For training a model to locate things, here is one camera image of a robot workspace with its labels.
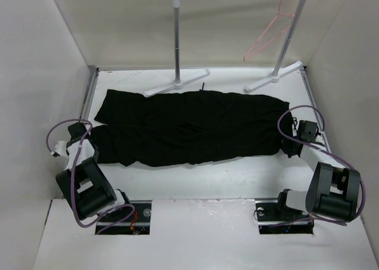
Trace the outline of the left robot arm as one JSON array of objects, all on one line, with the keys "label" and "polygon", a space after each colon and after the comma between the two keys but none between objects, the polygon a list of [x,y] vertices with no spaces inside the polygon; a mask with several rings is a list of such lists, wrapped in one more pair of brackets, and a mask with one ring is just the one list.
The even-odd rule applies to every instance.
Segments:
[{"label": "left robot arm", "polygon": [[125,193],[114,189],[97,164],[99,151],[90,138],[91,123],[77,122],[68,127],[70,140],[56,143],[52,155],[68,163],[56,182],[77,220],[104,216],[110,212],[118,221],[128,221],[133,207]]}]

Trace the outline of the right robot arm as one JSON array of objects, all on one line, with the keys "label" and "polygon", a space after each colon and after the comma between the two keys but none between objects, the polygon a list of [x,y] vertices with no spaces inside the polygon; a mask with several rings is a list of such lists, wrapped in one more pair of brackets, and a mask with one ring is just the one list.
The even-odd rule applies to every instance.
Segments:
[{"label": "right robot arm", "polygon": [[296,142],[289,155],[305,161],[313,176],[307,191],[283,190],[274,211],[282,220],[290,219],[299,211],[308,218],[345,224],[356,217],[361,176],[358,171],[325,154],[321,147],[312,148],[299,143],[315,144],[318,133],[316,123],[300,121]]}]

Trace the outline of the black trousers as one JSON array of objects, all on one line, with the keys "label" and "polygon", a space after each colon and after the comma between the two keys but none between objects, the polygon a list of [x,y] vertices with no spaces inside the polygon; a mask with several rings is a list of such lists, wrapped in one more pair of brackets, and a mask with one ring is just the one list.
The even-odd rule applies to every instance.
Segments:
[{"label": "black trousers", "polygon": [[110,89],[91,139],[98,162],[150,167],[274,155],[291,146],[289,103],[218,91],[142,94]]}]

